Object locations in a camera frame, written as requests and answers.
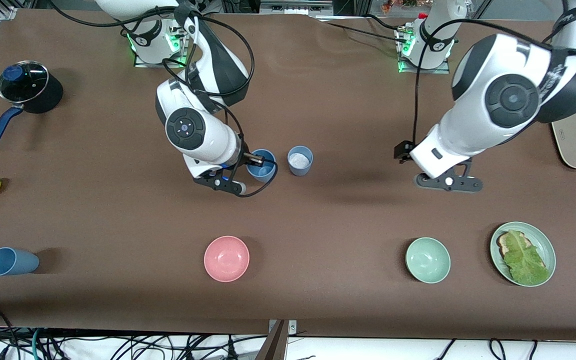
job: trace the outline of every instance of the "pan handle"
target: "pan handle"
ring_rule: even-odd
[[[10,109],[7,109],[0,117],[0,139],[2,138],[2,135],[4,135],[4,130],[6,130],[6,127],[8,126],[8,123],[10,123],[10,119],[18,116],[19,114],[21,114],[24,111],[24,109],[22,109],[21,107],[10,107]]]

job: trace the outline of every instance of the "red object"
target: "red object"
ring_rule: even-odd
[[[244,242],[234,236],[213,240],[203,255],[203,266],[211,278],[230,283],[240,278],[249,266],[250,253]]]

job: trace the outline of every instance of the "brown table surface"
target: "brown table surface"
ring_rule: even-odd
[[[393,146],[410,138],[414,75],[398,73],[392,43],[301,15],[219,18],[256,59],[232,110],[251,148],[279,160],[272,186],[249,199],[192,182],[154,111],[169,76],[133,68],[118,28],[49,10],[2,23],[0,72],[37,60],[64,86],[57,108],[21,114],[0,142],[0,247],[41,258],[38,274],[0,277],[0,308],[14,325],[263,333],[268,319],[297,319],[307,335],[576,339],[576,171],[560,162],[548,126],[476,156],[478,194],[419,189],[418,167],[393,160]],[[344,21],[388,35],[370,22]],[[534,37],[551,28],[504,24]],[[238,39],[215,29],[247,63]],[[452,68],[491,33],[463,25]],[[450,81],[422,76],[421,132],[452,107]],[[0,114],[7,107],[0,98]],[[305,177],[285,160],[300,144],[315,154]],[[553,243],[557,269],[545,285],[519,287],[494,268],[490,236],[508,221]],[[251,253],[248,271],[228,284],[202,264],[221,235]],[[450,251],[439,284],[406,270],[418,237]]]

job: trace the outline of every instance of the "green plate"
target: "green plate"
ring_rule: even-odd
[[[517,230],[521,231],[526,235],[526,238],[530,240],[533,246],[537,248],[537,253],[543,260],[543,263],[546,264],[546,269],[548,269],[548,278],[544,280],[541,284],[537,285],[524,285],[520,284],[519,282],[513,280],[513,277],[510,275],[510,269],[504,262],[504,258],[501,257],[501,251],[499,249],[499,245],[497,244],[497,240],[500,236],[504,233],[507,233],[509,230]],[[551,244],[551,240],[548,240],[548,237],[544,235],[544,233],[529,223],[513,221],[507,222],[497,230],[494,231],[492,234],[492,239],[490,239],[490,256],[492,257],[492,262],[496,269],[503,275],[504,278],[508,279],[510,282],[517,284],[521,287],[527,288],[534,288],[539,287],[539,285],[544,285],[548,280],[553,277],[553,273],[555,272],[555,266],[557,265],[557,259],[555,258],[555,249],[553,248],[553,244]]]
[[[406,251],[406,267],[419,281],[437,284],[450,272],[450,255],[438,240],[419,237]]]

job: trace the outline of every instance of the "blue cup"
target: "blue cup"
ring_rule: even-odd
[[[258,157],[263,157],[264,159],[272,160],[276,162],[275,155],[265,148],[259,148],[252,152],[252,155],[257,155]],[[259,180],[259,182],[267,183],[270,178],[273,177],[273,173],[277,171],[277,166],[271,164],[270,162],[264,162],[263,166],[246,165],[246,168],[253,178]]]
[[[306,167],[304,167],[304,164],[299,164],[300,166],[293,166],[293,163],[290,161],[290,157],[293,154],[301,154],[304,155],[304,157],[306,157],[306,159],[308,159],[308,165]],[[297,176],[304,176],[308,173],[309,170],[311,170],[311,165],[313,164],[313,152],[310,150],[310,148],[307,148],[306,146],[295,146],[293,148],[290,149],[290,151],[288,151],[288,165],[290,166],[290,171],[297,175]]]
[[[0,276],[33,272],[39,266],[39,257],[17,248],[0,248]]]

